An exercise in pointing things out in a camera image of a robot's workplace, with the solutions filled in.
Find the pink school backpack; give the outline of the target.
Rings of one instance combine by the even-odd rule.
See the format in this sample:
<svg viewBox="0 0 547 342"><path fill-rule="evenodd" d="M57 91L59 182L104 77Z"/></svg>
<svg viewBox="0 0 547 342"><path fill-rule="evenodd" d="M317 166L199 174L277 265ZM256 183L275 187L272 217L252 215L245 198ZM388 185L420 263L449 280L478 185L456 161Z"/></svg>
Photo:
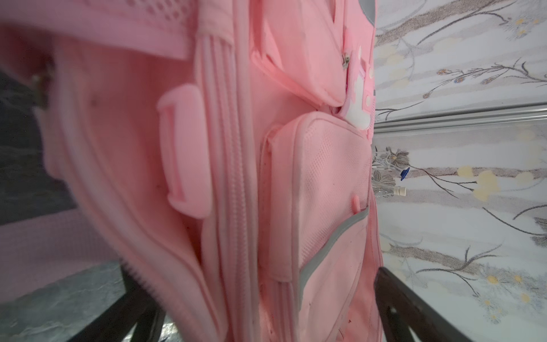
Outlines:
<svg viewBox="0 0 547 342"><path fill-rule="evenodd" d="M184 341L380 341L375 1L3 1L44 164Z"/></svg>

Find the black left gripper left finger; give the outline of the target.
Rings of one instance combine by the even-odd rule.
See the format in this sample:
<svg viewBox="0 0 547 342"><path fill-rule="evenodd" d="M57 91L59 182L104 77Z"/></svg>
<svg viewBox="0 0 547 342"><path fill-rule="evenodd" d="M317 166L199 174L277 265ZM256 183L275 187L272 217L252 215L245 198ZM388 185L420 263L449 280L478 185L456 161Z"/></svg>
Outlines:
<svg viewBox="0 0 547 342"><path fill-rule="evenodd" d="M159 341L165 311L125 269L121 269L125 293L100 316L70 338L72 342Z"/></svg>

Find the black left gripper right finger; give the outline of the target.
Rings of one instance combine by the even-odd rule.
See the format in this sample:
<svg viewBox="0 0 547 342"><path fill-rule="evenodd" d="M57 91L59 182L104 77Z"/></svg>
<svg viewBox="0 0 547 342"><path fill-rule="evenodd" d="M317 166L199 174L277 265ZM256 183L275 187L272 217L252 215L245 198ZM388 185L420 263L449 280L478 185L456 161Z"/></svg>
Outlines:
<svg viewBox="0 0 547 342"><path fill-rule="evenodd" d="M387 341L470 340L387 268L378 269L374 290Z"/></svg>

